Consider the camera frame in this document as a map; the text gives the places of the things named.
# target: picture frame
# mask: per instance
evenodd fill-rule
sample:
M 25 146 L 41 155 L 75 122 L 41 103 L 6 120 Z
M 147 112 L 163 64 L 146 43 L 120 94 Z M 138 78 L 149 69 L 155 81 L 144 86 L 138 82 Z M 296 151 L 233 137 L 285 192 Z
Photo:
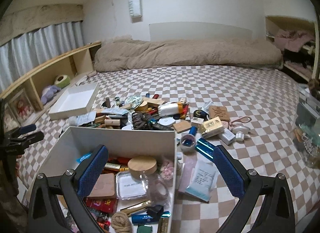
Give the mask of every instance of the picture frame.
M 4 105 L 3 124 L 4 124 L 3 129 L 5 133 L 12 129 L 20 127 L 19 121 L 17 120 L 16 116 L 12 112 L 8 103 Z
M 21 125 L 35 112 L 24 89 L 20 90 L 10 101 L 9 107 Z

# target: plastic storage bin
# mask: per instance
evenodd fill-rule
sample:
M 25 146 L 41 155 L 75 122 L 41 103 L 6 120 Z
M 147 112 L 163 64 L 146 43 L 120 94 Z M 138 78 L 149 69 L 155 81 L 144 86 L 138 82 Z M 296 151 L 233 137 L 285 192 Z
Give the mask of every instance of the plastic storage bin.
M 310 93 L 308 86 L 298 84 L 299 102 L 292 130 L 292 140 L 308 167 L 320 164 L 320 102 Z

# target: curtain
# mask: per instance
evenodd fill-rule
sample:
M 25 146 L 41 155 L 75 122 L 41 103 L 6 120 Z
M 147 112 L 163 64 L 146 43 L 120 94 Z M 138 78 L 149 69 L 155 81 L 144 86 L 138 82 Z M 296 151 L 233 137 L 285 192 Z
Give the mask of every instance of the curtain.
M 0 92 L 39 64 L 84 45 L 81 22 L 50 25 L 0 47 Z

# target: screw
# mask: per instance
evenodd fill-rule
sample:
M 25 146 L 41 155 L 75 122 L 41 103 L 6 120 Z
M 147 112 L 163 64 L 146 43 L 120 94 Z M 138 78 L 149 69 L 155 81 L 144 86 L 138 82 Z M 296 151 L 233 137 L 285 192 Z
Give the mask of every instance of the screw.
M 38 180 L 41 180 L 41 179 L 43 178 L 43 176 L 44 176 L 43 173 L 39 173 L 39 174 L 37 175 L 37 179 L 38 179 Z
M 72 175 L 74 172 L 75 172 L 75 171 L 74 171 L 73 169 L 69 169 L 69 170 L 66 170 L 65 174 L 66 174 L 67 176 L 70 176 L 70 175 Z
M 279 173 L 279 174 L 278 174 L 278 177 L 279 177 L 279 179 L 281 179 L 281 180 L 284 180 L 284 179 L 285 179 L 285 175 L 282 174 L 282 173 Z
M 257 175 L 257 171 L 254 170 L 254 169 L 249 169 L 248 172 L 249 172 L 249 174 L 250 174 L 251 176 L 256 176 L 256 175 Z

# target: bed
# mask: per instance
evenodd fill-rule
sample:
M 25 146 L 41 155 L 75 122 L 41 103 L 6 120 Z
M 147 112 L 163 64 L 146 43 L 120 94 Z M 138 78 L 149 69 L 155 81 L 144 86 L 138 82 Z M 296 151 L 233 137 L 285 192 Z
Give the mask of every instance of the bed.
M 116 96 L 150 93 L 159 94 L 166 101 L 185 97 L 191 112 L 211 99 L 216 105 L 226 106 L 231 118 L 250 116 L 250 138 L 243 144 L 226 147 L 229 153 L 246 169 L 254 168 L 260 175 L 275 176 L 281 172 L 286 176 L 296 223 L 318 202 L 320 171 L 304 165 L 289 138 L 298 101 L 296 82 L 281 71 L 224 65 L 164 66 L 98 73 L 85 83 L 94 82 L 100 85 L 100 91 L 93 108 L 101 107 L 106 96 L 114 100 Z M 37 127 L 45 133 L 44 141 L 32 145 L 20 159 L 20 178 L 27 187 L 59 138 L 64 123 L 50 121 L 48 112 L 37 121 Z M 209 141 L 219 143 L 215 138 Z M 171 232 L 214 233 L 236 202 L 220 175 L 208 204 L 176 192 Z M 262 197 L 245 232 L 252 227 L 261 204 Z

